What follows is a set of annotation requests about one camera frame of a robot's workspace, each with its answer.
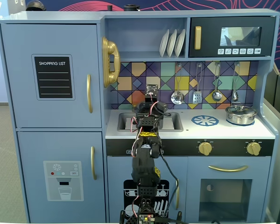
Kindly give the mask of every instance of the black stove panel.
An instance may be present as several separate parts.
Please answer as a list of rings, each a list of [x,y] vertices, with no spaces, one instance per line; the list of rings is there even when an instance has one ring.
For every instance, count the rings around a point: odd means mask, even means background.
[[[131,156],[131,148],[135,139],[106,139],[107,156]],[[261,146],[258,156],[272,156],[274,139],[162,139],[163,154],[166,156],[205,156],[198,146],[209,142],[212,151],[208,156],[254,156],[247,152],[250,142]]]

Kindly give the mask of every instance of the geometric tile pattern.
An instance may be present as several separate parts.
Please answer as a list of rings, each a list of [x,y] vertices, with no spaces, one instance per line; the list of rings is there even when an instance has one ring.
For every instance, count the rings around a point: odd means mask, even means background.
[[[193,104],[193,92],[197,89],[200,79],[198,69],[196,80],[196,62],[126,62],[121,63],[117,82],[111,84],[112,109],[131,109],[133,105],[144,101],[146,84],[156,84],[159,89],[158,100],[166,103],[169,109],[225,109],[231,104],[233,87],[234,61],[221,62],[218,90],[222,99],[216,102],[212,99],[215,89],[215,62],[202,62],[202,77],[199,91],[202,92],[202,103]],[[238,75],[236,88],[238,89],[238,102],[252,106],[257,80],[258,62],[240,62],[240,69],[235,70]],[[181,105],[171,102],[171,95],[177,90],[184,94]]]

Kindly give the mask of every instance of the toy kitchen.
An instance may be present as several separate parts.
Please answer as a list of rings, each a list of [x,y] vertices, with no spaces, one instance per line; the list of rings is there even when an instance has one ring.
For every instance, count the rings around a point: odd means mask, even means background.
[[[264,222],[278,132],[262,104],[279,19],[269,9],[1,19],[28,221],[118,223],[121,210],[126,220],[138,211],[132,159],[146,102],[143,119],[166,111],[156,134],[178,179],[154,159],[155,212],[181,211],[187,223]]]

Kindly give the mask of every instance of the gold door handle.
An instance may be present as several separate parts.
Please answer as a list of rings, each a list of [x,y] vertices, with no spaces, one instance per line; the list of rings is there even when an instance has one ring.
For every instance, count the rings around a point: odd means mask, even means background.
[[[110,84],[115,83],[120,72],[120,55],[116,44],[112,41],[108,41],[103,37],[102,41],[103,49],[103,67],[104,67],[104,87],[108,87]],[[110,55],[114,55],[114,71],[110,71]]]
[[[92,113],[91,93],[90,93],[91,75],[87,75],[87,101],[89,112]]]
[[[245,169],[248,168],[248,166],[242,166],[240,168],[237,168],[237,169],[224,169],[224,168],[220,168],[220,167],[216,167],[216,166],[209,166],[209,168],[213,169],[213,170],[216,170],[216,171],[221,171],[221,172],[240,172],[240,171],[243,171]]]
[[[175,206],[175,210],[178,210],[178,206],[179,206],[179,184],[178,184],[178,188],[176,190],[176,206]]]
[[[97,175],[95,174],[94,170],[94,147],[91,147],[91,172],[92,172],[92,177],[94,180],[97,179]]]
[[[195,27],[195,50],[200,50],[201,48],[201,27]]]

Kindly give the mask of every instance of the silver cooking pot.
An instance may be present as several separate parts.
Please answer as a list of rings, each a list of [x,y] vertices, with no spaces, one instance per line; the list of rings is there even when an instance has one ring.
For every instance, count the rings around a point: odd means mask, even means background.
[[[225,109],[226,119],[235,125],[249,125],[254,122],[257,111],[251,107],[243,105],[232,105]]]

